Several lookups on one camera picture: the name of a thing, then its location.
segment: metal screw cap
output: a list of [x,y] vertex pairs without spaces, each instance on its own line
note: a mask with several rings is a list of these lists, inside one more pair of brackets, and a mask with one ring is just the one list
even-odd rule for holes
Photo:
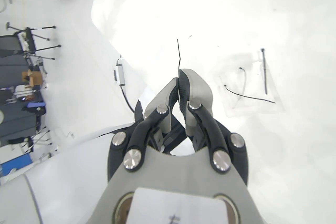
[[159,114],[165,114],[168,110],[168,107],[166,105],[159,105],[157,108],[156,108],[156,111],[159,113]]
[[128,170],[137,167],[141,160],[141,152],[138,149],[129,150],[124,156],[124,167]]
[[198,102],[198,101],[194,101],[194,100],[191,100],[189,102],[189,107],[192,109],[192,110],[197,110],[201,107],[201,103]]
[[126,138],[125,132],[117,132],[112,138],[112,144],[114,146],[119,146],[125,141],[125,138]]
[[217,150],[212,155],[212,161],[222,172],[226,172],[231,167],[231,159],[228,153],[224,152],[223,150]]
[[245,145],[243,137],[239,134],[236,133],[231,134],[230,139],[234,147],[242,148]]

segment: desk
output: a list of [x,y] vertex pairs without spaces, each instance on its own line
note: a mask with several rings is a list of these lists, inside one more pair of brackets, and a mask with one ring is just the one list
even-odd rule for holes
[[[94,0],[91,16],[154,93],[177,76],[180,39],[181,68],[206,80],[214,117],[246,139],[249,189],[268,223],[313,223],[317,207],[333,210],[322,173],[336,176],[335,0]],[[211,71],[260,48],[285,112],[227,118]]]

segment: black office chair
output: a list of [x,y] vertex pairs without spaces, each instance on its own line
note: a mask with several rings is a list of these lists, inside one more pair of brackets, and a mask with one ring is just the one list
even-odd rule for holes
[[[37,55],[35,55],[35,53],[37,51],[60,48],[61,45],[58,44],[57,46],[53,46],[53,47],[36,49],[33,36],[43,38],[43,39],[48,40],[48,41],[50,39],[39,36],[39,35],[36,35],[36,34],[32,34],[32,32],[31,32],[32,30],[36,30],[36,29],[56,28],[55,26],[42,27],[42,28],[26,27],[25,29],[17,29],[15,27],[12,27],[11,24],[9,22],[7,22],[6,23],[6,30],[8,30],[9,28],[17,30],[17,32],[13,33],[12,35],[0,36],[0,57],[13,56],[13,55],[23,55],[23,56],[27,56],[27,57],[41,57],[41,58],[45,58],[45,59],[55,60],[55,58],[37,56]],[[28,51],[25,51],[21,46],[21,42],[20,42],[20,39],[19,39],[19,34],[22,33],[22,32],[25,33],[24,40],[26,41],[26,43],[28,43],[28,49],[29,49]]]

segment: black and white machine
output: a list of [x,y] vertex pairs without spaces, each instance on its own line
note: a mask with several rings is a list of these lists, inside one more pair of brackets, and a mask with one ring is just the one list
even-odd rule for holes
[[[177,101],[186,137],[195,150],[184,157],[163,152]],[[23,191],[31,194],[27,202],[33,215],[24,218],[29,223],[263,224],[247,190],[245,141],[213,118],[212,102],[207,83],[193,70],[180,69],[179,77],[152,99],[143,118],[101,132],[83,144],[81,154],[80,146],[72,147],[77,153],[60,153],[27,171],[24,179],[1,186],[0,215],[27,210],[22,198],[19,205],[12,201],[13,194],[6,199],[18,183],[20,196]],[[90,159],[85,161],[88,153]],[[82,166],[81,156],[85,159]],[[13,213],[5,220],[20,223],[19,217]]]

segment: chair leg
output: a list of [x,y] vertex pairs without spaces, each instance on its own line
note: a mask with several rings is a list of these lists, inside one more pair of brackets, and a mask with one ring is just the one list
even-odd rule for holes
[[[28,54],[30,57],[41,57],[41,56],[35,56],[35,55],[31,55],[31,54]],[[41,58],[45,58],[45,59],[50,59],[50,60],[55,60],[56,58],[55,57],[41,57]]]
[[24,29],[18,29],[18,28],[12,27],[10,22],[7,22],[5,27],[6,27],[6,30],[8,30],[9,28],[12,28],[12,29],[18,30],[19,32],[24,31]]
[[43,49],[37,49],[37,50],[35,50],[35,51],[43,51],[43,50],[49,50],[49,49],[54,49],[54,48],[60,48],[60,47],[61,47],[61,45],[58,44],[57,46],[48,47],[48,48],[43,48]]
[[48,28],[56,28],[56,26],[42,27],[42,28],[31,28],[30,30],[35,30],[35,29],[48,29]]
[[36,37],[39,37],[39,38],[43,38],[43,39],[45,39],[47,41],[50,41],[50,38],[45,38],[45,37],[39,36],[37,34],[32,34],[32,36],[36,36]]

